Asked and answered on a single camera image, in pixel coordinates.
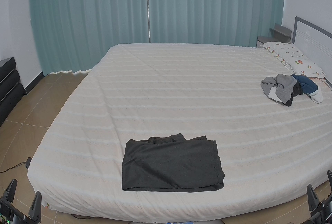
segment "gray headboard frame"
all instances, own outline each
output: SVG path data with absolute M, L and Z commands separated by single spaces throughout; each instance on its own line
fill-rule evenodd
M 325 29 L 322 29 L 321 27 L 318 27 L 317 25 L 310 23 L 307 20 L 304 20 L 298 16 L 295 17 L 295 23 L 294 23 L 294 31 L 293 31 L 293 37 L 292 37 L 292 43 L 295 43 L 295 36 L 296 36 L 296 29 L 297 29 L 297 22 L 300 21 L 301 23 L 304 23 L 306 25 L 308 25 L 309 27 L 312 27 L 316 30 L 318 30 L 319 32 L 325 34 L 326 36 L 328 36 L 329 38 L 332 39 L 332 33 L 326 31 Z M 326 82 L 332 87 L 332 83 L 330 81 L 328 81 L 326 78 L 324 78 L 326 80 Z

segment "gray garment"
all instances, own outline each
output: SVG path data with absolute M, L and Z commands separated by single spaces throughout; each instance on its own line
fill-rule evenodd
M 266 96 L 269 95 L 270 89 L 276 86 L 276 95 L 285 104 L 291 99 L 296 79 L 291 76 L 278 74 L 276 77 L 266 77 L 261 82 L 261 87 Z

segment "blue garment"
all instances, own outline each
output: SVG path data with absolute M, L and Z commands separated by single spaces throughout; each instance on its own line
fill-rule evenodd
M 308 77 L 294 75 L 294 74 L 292 74 L 291 76 L 294 77 L 296 80 L 298 80 L 301 83 L 303 93 L 308 95 L 308 94 L 312 94 L 318 90 L 318 86 Z

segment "bed sheet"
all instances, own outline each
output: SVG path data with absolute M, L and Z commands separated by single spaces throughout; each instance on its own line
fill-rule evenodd
M 332 92 L 286 107 L 260 82 L 289 71 L 270 52 L 199 44 L 110 48 L 64 104 L 28 178 L 43 205 L 135 222 L 214 220 L 290 201 L 332 169 Z M 200 193 L 122 191 L 129 139 L 216 140 L 224 188 Z

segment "pillowcase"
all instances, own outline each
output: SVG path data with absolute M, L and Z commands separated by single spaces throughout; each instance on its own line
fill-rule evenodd
M 264 43 L 262 46 L 277 57 L 295 75 L 304 74 L 307 77 L 317 78 L 324 78 L 325 76 L 322 69 L 292 43 L 272 41 Z

